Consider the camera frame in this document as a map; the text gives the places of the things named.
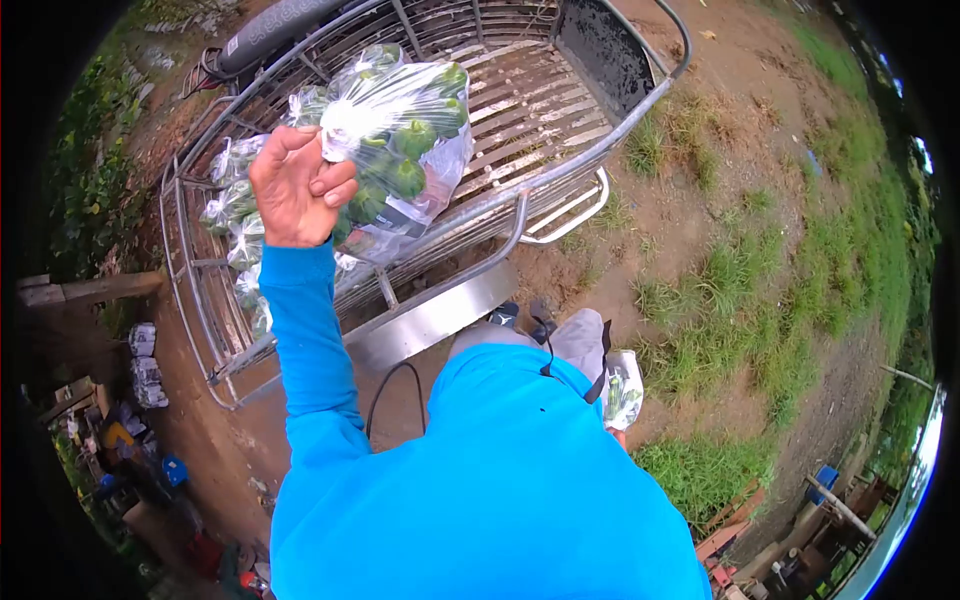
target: wooden post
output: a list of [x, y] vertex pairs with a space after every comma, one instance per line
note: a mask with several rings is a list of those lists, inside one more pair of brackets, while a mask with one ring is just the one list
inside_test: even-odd
[[861, 521], [860, 518], [852, 510], [847, 508], [847, 505], [841, 502], [840, 498], [833, 495], [833, 493], [830, 490], [820, 485], [820, 482], [817, 481], [815, 478], [811, 477], [810, 475], [806, 476], [806, 481], [808, 481], [811, 486], [816, 488], [817, 492], [821, 493], [824, 496], [824, 498], [827, 499], [827, 502], [829, 502], [833, 506], [833, 508], [839, 511], [840, 514], [843, 515], [843, 517], [846, 520], [853, 523], [853, 525], [860, 530], [860, 533], [866, 536], [868, 540], [876, 541], [876, 534], [874, 533], [874, 531], [870, 527], [867, 527], [867, 524]]
[[96, 304], [130, 296], [146, 296], [163, 284], [160, 271], [97, 277], [58, 285], [49, 276], [27, 277], [17, 281], [17, 293], [28, 308], [76, 302]]

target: dirt path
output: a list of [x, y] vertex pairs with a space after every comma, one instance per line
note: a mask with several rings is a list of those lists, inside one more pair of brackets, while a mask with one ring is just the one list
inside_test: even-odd
[[[655, 47], [669, 50], [676, 44], [669, 21], [653, 3], [619, 0], [615, 4]], [[564, 253], [555, 245], [519, 247], [510, 258], [523, 282], [519, 301], [550, 296], [561, 316], [581, 307], [594, 308], [613, 319], [616, 345], [628, 344], [638, 332], [652, 331], [634, 307], [631, 282], [638, 276], [675, 279], [701, 263], [720, 228], [718, 216], [737, 202], [743, 189], [767, 185], [776, 191], [775, 210], [786, 246], [795, 247], [802, 235], [803, 183], [780, 167], [781, 158], [801, 156], [804, 129], [833, 114], [822, 79], [800, 58], [792, 34], [764, 9], [733, 0], [712, 0], [709, 8], [697, 0], [676, 0], [672, 5], [694, 35], [695, 61], [682, 86], [715, 102], [725, 125], [726, 134], [710, 142], [723, 158], [715, 191], [705, 196], [683, 166], [668, 166], [656, 180], [640, 180], [615, 159], [609, 171], [629, 207], [630, 227], [612, 233], [592, 228], [585, 233], [589, 257], [582, 252]], [[715, 38], [700, 34], [707, 31]], [[664, 54], [671, 60], [669, 52]], [[158, 86], [156, 116], [143, 124], [136, 139], [141, 158], [149, 159], [145, 165], [153, 165], [147, 169], [151, 173], [158, 172], [156, 157], [178, 141], [208, 101], [198, 98], [179, 108], [170, 104], [174, 88], [179, 91], [180, 77], [180, 73], [171, 76], [170, 82], [176, 85], [167, 83], [162, 91]], [[779, 118], [771, 117], [769, 107], [776, 107]], [[157, 232], [148, 235], [159, 239]], [[644, 246], [644, 241], [653, 243]], [[597, 272], [591, 285], [583, 282], [587, 268]], [[190, 490], [213, 527], [243, 541], [266, 544], [269, 513], [258, 504], [250, 478], [276, 493], [288, 468], [282, 394], [235, 413], [218, 408], [190, 353], [169, 291], [161, 294], [152, 310], [158, 331], [157, 360], [171, 398], [170, 408], [154, 419], [159, 421], [161, 439], [187, 464]], [[869, 414], [881, 377], [868, 365], [874, 364], [880, 347], [876, 327], [865, 324], [846, 340], [821, 348], [828, 365], [822, 385], [806, 395], [796, 424], [783, 436], [770, 508], [738, 544], [738, 560], [749, 559], [789, 522], [804, 492], [803, 473], [821, 462], [836, 461]], [[441, 344], [413, 359], [426, 396], [445, 356], [446, 345]], [[399, 374], [380, 401], [373, 431], [376, 449], [394, 447], [420, 434], [419, 409], [407, 377]], [[378, 378], [358, 373], [356, 379], [365, 414]], [[759, 435], [766, 426], [765, 399], [749, 392], [749, 380], [744, 371], [726, 392], [712, 399], [682, 398], [670, 404], [648, 396], [639, 422], [628, 432], [628, 443], [637, 447], [663, 435], [688, 438], [694, 433], [723, 433], [738, 439]]]

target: foot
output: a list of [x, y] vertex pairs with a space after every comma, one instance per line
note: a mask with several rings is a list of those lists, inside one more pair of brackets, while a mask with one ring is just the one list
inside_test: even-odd
[[516, 302], [504, 302], [494, 308], [490, 316], [487, 317], [487, 321], [495, 325], [503, 325], [509, 327], [510, 329], [514, 328], [516, 323], [516, 316], [520, 314], [520, 306]]
[[544, 319], [543, 324], [537, 324], [534, 330], [530, 332], [530, 337], [543, 346], [546, 344], [546, 336], [551, 335], [557, 330], [557, 322], [553, 319]]

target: person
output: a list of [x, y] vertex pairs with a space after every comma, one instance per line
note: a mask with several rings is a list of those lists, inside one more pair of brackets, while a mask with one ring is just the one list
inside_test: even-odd
[[276, 597], [710, 598], [684, 518], [585, 402], [590, 378], [538, 344], [462, 336], [425, 434], [372, 453], [332, 302], [354, 176], [316, 128], [277, 128], [250, 168], [291, 447]]

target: grass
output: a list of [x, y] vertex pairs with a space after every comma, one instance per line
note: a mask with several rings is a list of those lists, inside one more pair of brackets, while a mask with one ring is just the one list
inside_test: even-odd
[[607, 203], [593, 216], [591, 222], [606, 233], [626, 229], [634, 223], [634, 216], [630, 212], [630, 205], [623, 201], [617, 190], [610, 190]]
[[698, 142], [694, 146], [690, 162], [693, 166], [693, 177], [696, 179], [700, 191], [709, 193], [716, 189], [720, 155], [705, 143]]
[[850, 94], [854, 100], [867, 102], [867, 82], [853, 53], [848, 48], [837, 47], [815, 34], [808, 27], [797, 24], [793, 33], [800, 41], [810, 61], [831, 82]]
[[644, 177], [656, 177], [665, 160], [663, 132], [652, 114], [644, 116], [627, 135], [625, 156], [627, 168]]
[[577, 256], [589, 252], [590, 242], [583, 233], [574, 230], [560, 238], [560, 252], [567, 256]]
[[[701, 535], [707, 520], [752, 477], [772, 472], [779, 432], [793, 424], [800, 398], [820, 379], [822, 340], [842, 339], [855, 325], [878, 320], [888, 363], [931, 375], [929, 281], [939, 238], [929, 198], [920, 191], [923, 181], [904, 180], [888, 157], [884, 130], [849, 50], [802, 26], [795, 32], [811, 62], [846, 97], [834, 103], [837, 116], [827, 127], [806, 133], [824, 167], [821, 178], [805, 156], [781, 158], [782, 168], [804, 180], [804, 234], [789, 262], [780, 227], [766, 214], [774, 198], [755, 189], [744, 193], [740, 207], [720, 215], [726, 234], [699, 269], [676, 284], [635, 283], [637, 308], [660, 328], [656, 338], [632, 344], [649, 396], [667, 402], [706, 396], [747, 367], [755, 391], [767, 399], [769, 427], [758, 438], [667, 437], [633, 453]], [[709, 104], [689, 96], [667, 101], [663, 145], [696, 166], [696, 150], [706, 147], [701, 128], [709, 123]], [[822, 202], [819, 179], [832, 180], [831, 188], [845, 198], [837, 205]], [[745, 213], [755, 218], [746, 220]], [[929, 396], [919, 386], [895, 382], [881, 417], [879, 452], [868, 463], [874, 472], [894, 482], [905, 476]]]
[[743, 193], [743, 207], [751, 214], [766, 212], [774, 205], [774, 196], [766, 187], [747, 190]]
[[707, 522], [752, 479], [769, 485], [775, 445], [767, 438], [741, 442], [695, 436], [664, 439], [633, 452], [634, 461], [663, 487], [667, 497], [701, 536]]
[[640, 251], [645, 258], [653, 258], [660, 251], [660, 244], [653, 235], [641, 235], [640, 241], [636, 244], [636, 249]]
[[597, 281], [600, 280], [600, 277], [603, 276], [603, 273], [603, 269], [594, 261], [590, 260], [577, 277], [577, 288], [584, 291], [592, 289]]
[[660, 326], [675, 324], [699, 303], [698, 283], [694, 277], [682, 278], [679, 286], [663, 281], [636, 281], [635, 305], [644, 317]]

